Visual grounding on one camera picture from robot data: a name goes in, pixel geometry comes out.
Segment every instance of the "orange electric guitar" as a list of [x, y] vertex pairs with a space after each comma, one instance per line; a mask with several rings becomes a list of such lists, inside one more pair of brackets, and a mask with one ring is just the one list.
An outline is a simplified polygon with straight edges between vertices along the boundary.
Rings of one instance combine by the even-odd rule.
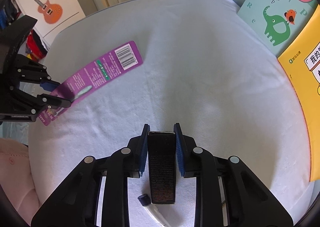
[[44, 20], [48, 24], [56, 23], [62, 16], [62, 7], [57, 4], [50, 4], [49, 0], [43, 4], [40, 0], [34, 0], [39, 4], [38, 12], [44, 15]]

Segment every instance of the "small tube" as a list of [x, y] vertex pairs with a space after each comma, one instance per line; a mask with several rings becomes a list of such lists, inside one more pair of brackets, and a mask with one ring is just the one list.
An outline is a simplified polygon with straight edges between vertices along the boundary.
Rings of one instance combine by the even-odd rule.
[[162, 216], [162, 214], [158, 211], [158, 208], [151, 204], [151, 199], [147, 194], [140, 195], [138, 197], [141, 205], [150, 215], [150, 217], [159, 225], [165, 227], [171, 227], [171, 225], [167, 222], [167, 220]]

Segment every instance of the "cartoon elephant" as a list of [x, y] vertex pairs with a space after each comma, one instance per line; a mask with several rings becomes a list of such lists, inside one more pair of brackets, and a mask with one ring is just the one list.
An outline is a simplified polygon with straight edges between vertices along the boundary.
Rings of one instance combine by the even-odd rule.
[[[280, 15], [273, 15], [273, 16], [269, 16], [267, 15], [267, 9], [270, 6], [267, 6], [266, 8], [264, 8], [263, 10], [263, 17], [267, 22], [267, 27], [266, 30], [264, 32], [265, 35], [267, 35], [267, 38], [270, 39], [270, 42], [273, 42], [273, 46], [277, 46], [280, 43], [283, 43], [285, 40], [287, 40], [290, 36], [290, 27], [287, 24], [286, 20], [284, 18], [282, 18], [282, 16]], [[286, 31], [284, 33], [278, 33], [275, 31], [275, 29], [273, 28], [274, 25], [283, 22], [285, 24], [286, 27]]]

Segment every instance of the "orange bird illustration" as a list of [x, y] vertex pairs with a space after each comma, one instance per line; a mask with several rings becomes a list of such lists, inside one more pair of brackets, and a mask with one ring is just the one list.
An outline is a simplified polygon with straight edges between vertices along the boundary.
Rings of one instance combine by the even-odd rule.
[[294, 24], [294, 19], [296, 18], [297, 11], [290, 9], [289, 11], [284, 13], [284, 17], [288, 20], [288, 24]]

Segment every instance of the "bed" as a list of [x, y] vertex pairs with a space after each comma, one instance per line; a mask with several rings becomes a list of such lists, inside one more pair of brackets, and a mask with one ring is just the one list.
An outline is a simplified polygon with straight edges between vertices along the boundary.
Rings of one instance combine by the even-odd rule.
[[[85, 156], [111, 155], [140, 135], [145, 123], [172, 131], [179, 122], [213, 155], [239, 156], [296, 223], [314, 185], [303, 113], [276, 57], [238, 9], [232, 0], [134, 0], [62, 31], [44, 61], [56, 81], [130, 40], [144, 63], [49, 126], [30, 124], [30, 165], [40, 202]], [[177, 175], [176, 203], [159, 211], [172, 226], [193, 226], [195, 180]], [[147, 170], [141, 179], [128, 179], [131, 226], [156, 226], [137, 200], [148, 192]]]

